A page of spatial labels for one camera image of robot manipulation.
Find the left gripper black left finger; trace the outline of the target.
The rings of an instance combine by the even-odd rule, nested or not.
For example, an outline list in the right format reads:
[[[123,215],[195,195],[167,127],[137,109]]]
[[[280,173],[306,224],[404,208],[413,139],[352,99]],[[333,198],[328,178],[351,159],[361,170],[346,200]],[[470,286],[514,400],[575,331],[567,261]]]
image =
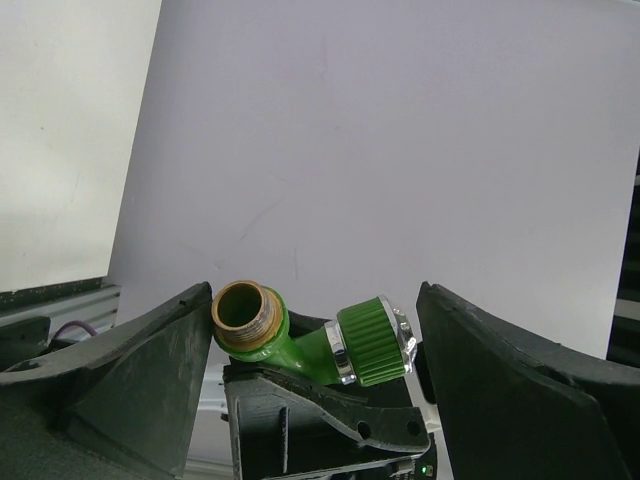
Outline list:
[[[1,374],[4,479],[179,479],[211,345],[212,291]]]

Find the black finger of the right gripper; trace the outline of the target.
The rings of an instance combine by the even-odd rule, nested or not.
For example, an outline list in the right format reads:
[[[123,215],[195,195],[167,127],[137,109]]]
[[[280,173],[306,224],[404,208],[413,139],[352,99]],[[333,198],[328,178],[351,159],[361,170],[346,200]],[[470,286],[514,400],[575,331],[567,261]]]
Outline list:
[[[234,476],[329,479],[382,469],[395,477],[430,449],[403,379],[322,386],[275,367],[223,370]]]

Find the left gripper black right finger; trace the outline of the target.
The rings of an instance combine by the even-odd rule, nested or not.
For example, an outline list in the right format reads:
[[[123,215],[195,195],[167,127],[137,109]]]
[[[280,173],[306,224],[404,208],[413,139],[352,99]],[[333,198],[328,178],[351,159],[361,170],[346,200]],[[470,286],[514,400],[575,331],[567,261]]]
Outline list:
[[[457,479],[636,479],[639,371],[502,320],[441,285],[416,301]]]

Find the green water faucet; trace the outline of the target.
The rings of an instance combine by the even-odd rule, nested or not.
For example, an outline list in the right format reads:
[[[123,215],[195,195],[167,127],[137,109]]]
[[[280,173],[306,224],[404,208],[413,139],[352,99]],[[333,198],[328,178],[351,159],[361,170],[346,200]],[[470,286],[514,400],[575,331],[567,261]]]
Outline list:
[[[383,295],[345,307],[297,338],[282,296],[254,281],[225,286],[211,314],[216,343],[234,360],[284,368],[321,385],[372,387],[414,369],[410,322]]]

